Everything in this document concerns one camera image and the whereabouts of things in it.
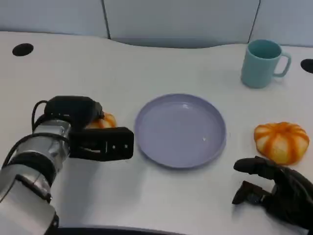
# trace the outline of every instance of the black cable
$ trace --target black cable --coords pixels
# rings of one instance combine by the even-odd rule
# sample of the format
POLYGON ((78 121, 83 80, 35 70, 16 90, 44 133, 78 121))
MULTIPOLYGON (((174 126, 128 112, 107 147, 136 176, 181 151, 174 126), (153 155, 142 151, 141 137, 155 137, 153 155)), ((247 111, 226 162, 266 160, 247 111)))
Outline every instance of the black cable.
POLYGON ((37 110, 38 106, 41 105, 41 104, 43 104, 43 103, 44 103, 44 104, 47 104, 48 101, 46 101, 46 100, 41 100, 41 101, 37 102, 37 103, 35 104, 35 106, 34 106, 33 112, 32 112, 32 114, 31 114, 31 129, 32 129, 32 132, 34 132, 34 130, 35 130, 35 114, 36 114, 36 110, 37 110))
POLYGON ((13 147, 11 148, 11 150, 9 151, 8 155, 6 156, 6 158, 3 162, 2 168, 4 168, 5 166, 8 165, 8 163, 11 159, 11 156, 16 151, 17 147, 21 143, 23 143, 23 142, 25 142, 25 141, 33 138, 33 137, 50 137, 50 138, 55 138, 56 140, 64 141, 65 143, 69 144, 69 140, 67 138, 65 138, 64 136, 60 136, 58 134, 53 134, 53 133, 33 133, 33 134, 30 134, 28 136, 21 138, 19 141, 17 141, 15 143, 15 145, 13 145, 13 147))

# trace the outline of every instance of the plate rim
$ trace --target plate rim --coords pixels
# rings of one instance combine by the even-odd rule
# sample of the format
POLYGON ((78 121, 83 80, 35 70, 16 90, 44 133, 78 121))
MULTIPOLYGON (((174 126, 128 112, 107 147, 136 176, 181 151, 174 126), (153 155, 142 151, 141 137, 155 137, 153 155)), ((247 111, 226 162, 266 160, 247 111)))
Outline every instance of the plate rim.
POLYGON ((135 119, 135 123, 134 123, 134 136, 135 136, 135 140, 136 140, 136 145, 139 149, 139 151, 141 153, 143 153, 148 159, 152 160, 153 162, 159 164, 159 165, 162 165, 162 166, 165 166, 165 167, 169 167, 169 168, 175 168, 175 169, 190 169, 190 168, 195 168, 195 167, 199 167, 199 166, 202 166, 202 165, 206 165, 208 164, 209 162, 213 161, 214 159, 218 158, 223 150, 225 149, 225 146, 226 146, 226 137, 227 137, 227 129, 226 129, 226 123, 225 123, 225 120, 221 114, 221 112, 213 105, 211 104, 210 102, 208 102, 207 100, 199 97, 199 96, 196 96, 196 95, 193 95, 193 94, 185 94, 185 93, 172 93, 172 94, 164 94, 164 95, 161 95, 161 96, 158 96, 152 100, 150 100, 149 102, 147 102, 141 109, 140 111, 138 112, 137 116, 136 116, 136 119, 135 119), (139 133, 139 126, 138 126, 138 123, 139 123, 139 118, 143 116, 143 113, 146 111, 146 109, 154 102, 157 102, 158 100, 160 99, 164 99, 164 98, 167 98, 167 97, 171 97, 171 96, 188 96, 188 97, 191 97, 191 98, 195 98, 195 99, 199 99, 201 100, 202 102, 208 104, 209 106, 213 107, 213 109, 215 109, 215 111, 218 113, 218 115, 220 116, 221 120, 222 120, 222 123, 223 123, 223 128, 224 128, 224 132, 223 132, 223 141, 221 143, 221 145, 219 146, 218 150, 212 155, 211 158, 208 158, 208 159, 205 159, 204 161, 201 161, 199 163, 196 163, 196 164, 191 164, 189 166, 174 166, 174 165, 169 165, 169 164, 164 164, 164 163, 161 163, 155 159, 153 159, 152 157, 150 157, 148 154, 145 153, 145 151, 141 148, 140 146, 140 141, 139 141, 139 137, 138 137, 138 133, 139 133))

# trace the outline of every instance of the toy pumpkin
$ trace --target toy pumpkin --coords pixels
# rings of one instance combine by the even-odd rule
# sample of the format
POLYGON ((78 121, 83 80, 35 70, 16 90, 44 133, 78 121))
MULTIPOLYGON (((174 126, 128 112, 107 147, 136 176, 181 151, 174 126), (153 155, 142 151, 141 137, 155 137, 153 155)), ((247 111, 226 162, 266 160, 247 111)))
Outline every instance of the toy pumpkin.
POLYGON ((299 125, 288 122, 257 126, 254 141, 261 154, 282 165, 301 160, 310 143, 307 133, 299 125))
POLYGON ((93 121, 91 124, 86 126, 87 129, 103 129, 103 128, 112 128, 116 127, 116 121, 112 114, 104 113, 103 119, 98 119, 93 121))

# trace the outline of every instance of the plate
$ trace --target plate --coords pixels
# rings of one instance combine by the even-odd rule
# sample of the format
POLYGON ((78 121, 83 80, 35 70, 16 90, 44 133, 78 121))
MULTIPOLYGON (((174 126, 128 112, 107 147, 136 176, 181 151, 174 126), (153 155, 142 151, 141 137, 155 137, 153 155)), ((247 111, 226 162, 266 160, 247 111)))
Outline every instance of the plate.
POLYGON ((218 157, 226 144, 220 112, 189 94, 168 94, 147 103, 135 121, 140 150, 173 168, 192 168, 218 157))

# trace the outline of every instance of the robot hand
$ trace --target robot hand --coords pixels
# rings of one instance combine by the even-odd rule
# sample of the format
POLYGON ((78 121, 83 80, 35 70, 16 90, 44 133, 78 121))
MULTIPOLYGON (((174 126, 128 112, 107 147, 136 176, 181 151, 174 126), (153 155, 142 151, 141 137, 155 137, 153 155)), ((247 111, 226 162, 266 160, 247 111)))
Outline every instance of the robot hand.
POLYGON ((299 172, 257 156, 238 160, 234 169, 274 180, 275 186, 269 193, 243 181, 233 204, 247 201, 261 205, 276 218, 308 230, 313 228, 313 184, 299 172))

